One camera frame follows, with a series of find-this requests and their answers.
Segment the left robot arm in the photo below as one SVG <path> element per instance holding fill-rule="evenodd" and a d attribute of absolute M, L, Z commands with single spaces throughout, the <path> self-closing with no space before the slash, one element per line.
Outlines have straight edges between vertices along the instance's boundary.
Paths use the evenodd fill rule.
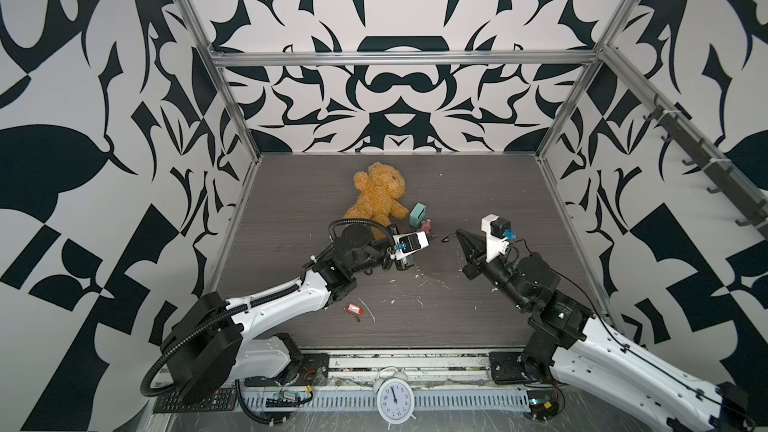
<path fill-rule="evenodd" d="M 399 234 L 395 226 L 370 219 L 336 220 L 328 232 L 329 244 L 302 266 L 298 278 L 242 297 L 202 296 L 161 343 L 141 394 L 174 392 L 191 405 L 229 382 L 292 379 L 303 362 L 301 351 L 289 335 L 264 338 L 264 332 L 342 301 L 359 273 L 406 269 L 410 256 L 429 245 L 423 231 Z"/>

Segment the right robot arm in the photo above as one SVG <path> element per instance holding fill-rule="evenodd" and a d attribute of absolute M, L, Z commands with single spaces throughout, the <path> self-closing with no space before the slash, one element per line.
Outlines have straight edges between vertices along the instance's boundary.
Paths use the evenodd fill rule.
<path fill-rule="evenodd" d="M 527 315 L 534 333 L 519 358 L 525 376 L 586 391 L 656 431 L 755 429 L 743 390 L 699 379 L 632 343 L 559 290 L 562 274 L 539 253 L 510 259 L 509 232 L 455 236 L 467 278 L 487 278 Z"/>

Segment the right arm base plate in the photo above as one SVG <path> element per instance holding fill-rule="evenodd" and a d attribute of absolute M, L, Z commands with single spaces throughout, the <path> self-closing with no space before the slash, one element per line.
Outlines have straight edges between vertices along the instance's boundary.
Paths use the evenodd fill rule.
<path fill-rule="evenodd" d="M 539 382 L 525 368 L 520 351 L 492 351 L 488 354 L 491 380 L 496 385 L 530 385 Z"/>

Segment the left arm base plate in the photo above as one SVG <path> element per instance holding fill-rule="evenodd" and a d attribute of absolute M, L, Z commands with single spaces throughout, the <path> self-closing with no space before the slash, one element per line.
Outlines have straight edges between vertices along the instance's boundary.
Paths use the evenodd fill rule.
<path fill-rule="evenodd" d="M 293 360 L 287 368 L 274 378 L 250 377 L 244 380 L 246 387 L 284 387 L 321 384 L 327 378 L 330 355 L 309 353 L 302 356 L 301 363 Z"/>

